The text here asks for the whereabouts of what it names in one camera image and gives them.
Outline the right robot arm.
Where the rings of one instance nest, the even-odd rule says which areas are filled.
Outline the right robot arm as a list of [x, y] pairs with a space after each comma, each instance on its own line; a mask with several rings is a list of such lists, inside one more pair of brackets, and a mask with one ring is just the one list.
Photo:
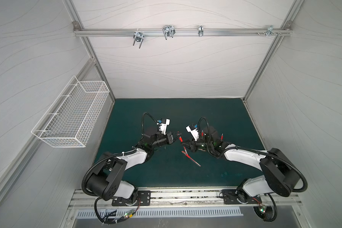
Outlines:
[[191, 152], [205, 151], [214, 158], [224, 158], [230, 162], [238, 162], [256, 168], [262, 175], [247, 178], [237, 187], [235, 196], [242, 203], [261, 194], [276, 193], [288, 197], [293, 192], [304, 192], [308, 189], [305, 176], [277, 148], [254, 150], [224, 141], [213, 127], [198, 129], [197, 125], [186, 127], [191, 139], [182, 142], [183, 147]]

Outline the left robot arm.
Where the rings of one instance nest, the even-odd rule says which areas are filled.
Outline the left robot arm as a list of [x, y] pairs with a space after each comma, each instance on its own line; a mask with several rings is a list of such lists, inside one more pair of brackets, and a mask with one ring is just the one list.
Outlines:
[[138, 188], [123, 180], [125, 171], [147, 162], [156, 148], [173, 144], [180, 136], [181, 133], [150, 130], [142, 135], [132, 150], [118, 154], [104, 153], [86, 171], [81, 182], [83, 193], [105, 201], [121, 198], [128, 204], [134, 204], [137, 201]]

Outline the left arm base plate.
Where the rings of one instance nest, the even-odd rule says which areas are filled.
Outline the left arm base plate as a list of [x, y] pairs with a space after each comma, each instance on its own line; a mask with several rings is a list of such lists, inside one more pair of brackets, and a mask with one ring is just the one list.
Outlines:
[[112, 206], [128, 207], [128, 206], [149, 206], [151, 203], [151, 191], [138, 191], [129, 199], [118, 197], [112, 200]]

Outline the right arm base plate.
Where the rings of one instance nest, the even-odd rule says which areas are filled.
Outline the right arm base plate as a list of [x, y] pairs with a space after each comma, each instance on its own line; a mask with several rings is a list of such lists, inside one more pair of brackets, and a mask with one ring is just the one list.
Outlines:
[[227, 205], [262, 204], [260, 197], [251, 197], [243, 190], [224, 189], [219, 193], [218, 197]]

